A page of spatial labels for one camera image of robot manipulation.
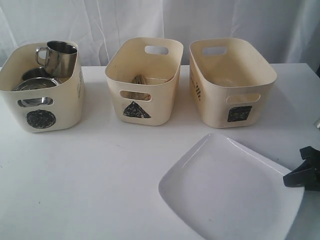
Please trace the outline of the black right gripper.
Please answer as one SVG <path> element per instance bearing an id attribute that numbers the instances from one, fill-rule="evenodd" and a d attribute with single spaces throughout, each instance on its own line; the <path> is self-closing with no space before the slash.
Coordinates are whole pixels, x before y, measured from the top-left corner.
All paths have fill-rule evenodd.
<path id="1" fill-rule="evenodd" d="M 299 150 L 305 163 L 283 176 L 286 187 L 305 187 L 306 191 L 320 191 L 320 151 L 306 146 Z"/>

